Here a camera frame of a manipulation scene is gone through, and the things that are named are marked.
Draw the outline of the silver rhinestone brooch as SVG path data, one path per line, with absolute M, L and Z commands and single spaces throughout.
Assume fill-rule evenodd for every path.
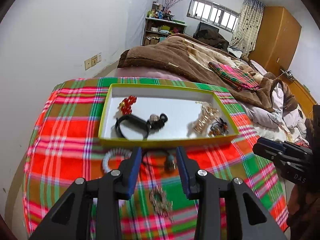
M 157 215 L 169 219 L 171 223 L 174 222 L 173 203 L 167 199 L 167 194 L 162 187 L 156 186 L 151 189 L 149 201 Z

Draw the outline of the black wristband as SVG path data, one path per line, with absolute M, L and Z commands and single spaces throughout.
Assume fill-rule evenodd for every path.
M 129 126 L 129 128 L 133 129 L 134 131 L 140 132 L 143 135 L 143 139 L 147 139 L 149 137 L 151 131 L 150 123 L 139 118 L 136 115 L 126 114 L 121 116 L 120 118 L 117 118 L 114 126 L 115 132 L 119 138 L 127 139 L 127 137 L 125 137 L 125 135 L 123 135 L 121 131 L 122 122 L 124 122 Z

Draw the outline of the translucent pink hair claw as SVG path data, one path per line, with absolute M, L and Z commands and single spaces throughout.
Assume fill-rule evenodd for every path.
M 208 127 L 221 116 L 220 111 L 210 103 L 201 103 L 198 119 L 193 123 L 193 130 L 198 135 L 205 135 Z

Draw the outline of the white floral duvet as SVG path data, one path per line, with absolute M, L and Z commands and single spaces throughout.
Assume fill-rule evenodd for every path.
M 274 141 L 289 141 L 302 146 L 309 146 L 307 141 L 306 117 L 298 101 L 291 93 L 289 85 L 267 72 L 260 64 L 251 60 L 247 68 L 241 70 L 250 74 L 266 88 L 267 101 L 271 103 L 272 112 L 257 106 L 240 102 L 254 129 L 260 137 Z

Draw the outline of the red green plaid cloth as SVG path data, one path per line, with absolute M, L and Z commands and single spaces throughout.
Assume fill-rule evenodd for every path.
M 57 85 L 37 119 L 24 167 L 23 208 L 27 233 L 33 233 L 76 178 L 92 180 L 103 175 L 102 161 L 106 150 L 98 140 L 98 129 L 105 98 L 113 83 L 167 85 L 216 92 L 240 135 L 227 145 L 188 148 L 188 156 L 219 178 L 242 178 L 279 227 L 287 228 L 288 210 L 276 168 L 253 153 L 258 134 L 227 89 L 189 81 L 104 77 L 69 80 Z M 149 153 L 144 157 L 135 193 L 120 206 L 123 239 L 193 239 L 198 202 L 187 200 L 178 172 L 165 173 L 163 162 L 163 154 Z M 167 199 L 173 203 L 173 223 L 153 210 L 149 193 L 156 186 L 162 187 Z

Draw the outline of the folded plaid cloth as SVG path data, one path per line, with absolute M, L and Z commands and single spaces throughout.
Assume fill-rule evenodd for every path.
M 255 91 L 259 88 L 259 84 L 253 77 L 238 68 L 215 62 L 209 62 L 208 68 L 237 91 Z

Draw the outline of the yellow-green white tray box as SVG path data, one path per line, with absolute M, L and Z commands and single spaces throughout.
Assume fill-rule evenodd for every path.
M 228 143 L 240 132 L 217 96 L 195 88 L 112 84 L 98 138 L 106 147 L 121 148 Z

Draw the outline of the patterned curtain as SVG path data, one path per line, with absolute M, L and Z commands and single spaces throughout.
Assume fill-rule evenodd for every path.
M 259 0 L 244 0 L 242 4 L 229 46 L 242 51 L 244 56 L 248 56 L 255 49 L 264 7 L 264 3 Z

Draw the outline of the wooden wardrobe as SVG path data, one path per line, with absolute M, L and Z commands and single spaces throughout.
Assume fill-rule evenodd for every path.
M 284 7 L 265 7 L 255 49 L 248 58 L 279 76 L 292 62 L 301 29 Z

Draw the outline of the pink bed sheet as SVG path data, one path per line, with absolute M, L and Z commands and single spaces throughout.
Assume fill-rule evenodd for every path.
M 178 81 L 188 80 L 182 76 L 172 74 L 166 70 L 147 68 L 147 67 L 117 68 L 114 72 L 114 76 L 115 77 L 147 77 L 147 78 L 168 79 L 168 80 L 178 80 Z

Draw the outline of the brown fleece blanket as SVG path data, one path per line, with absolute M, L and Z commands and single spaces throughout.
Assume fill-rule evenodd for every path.
M 210 47 L 187 35 L 170 35 L 157 44 L 134 47 L 121 54 L 118 68 L 137 70 L 139 67 L 164 70 L 192 82 L 223 87 L 236 100 L 270 113 L 274 111 L 272 92 L 276 85 L 281 85 L 284 93 L 283 109 L 290 112 L 298 107 L 298 102 L 288 85 L 280 79 L 270 79 L 266 76 L 260 81 L 255 81 L 252 67 L 223 50 Z M 236 87 L 217 73 L 219 68 L 239 71 L 250 79 L 253 87 Z

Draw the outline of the dark clothes on chair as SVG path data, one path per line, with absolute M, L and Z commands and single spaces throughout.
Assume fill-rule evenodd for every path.
M 229 46 L 229 42 L 219 33 L 218 28 L 203 22 L 198 24 L 193 38 L 223 51 L 227 51 Z

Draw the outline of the barred window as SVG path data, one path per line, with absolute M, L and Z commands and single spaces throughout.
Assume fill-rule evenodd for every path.
M 230 33 L 235 31 L 239 13 L 209 0 L 190 0 L 187 17 L 193 18 Z

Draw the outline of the dark wooden shelf unit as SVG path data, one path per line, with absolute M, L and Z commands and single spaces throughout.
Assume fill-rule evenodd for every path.
M 141 45 L 156 44 L 172 34 L 183 34 L 186 28 L 185 23 L 178 21 L 146 17 Z

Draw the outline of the wall power sockets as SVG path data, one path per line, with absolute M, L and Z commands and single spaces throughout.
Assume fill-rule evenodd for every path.
M 85 70 L 88 70 L 89 68 L 94 67 L 99 62 L 101 62 L 101 53 L 85 61 Z

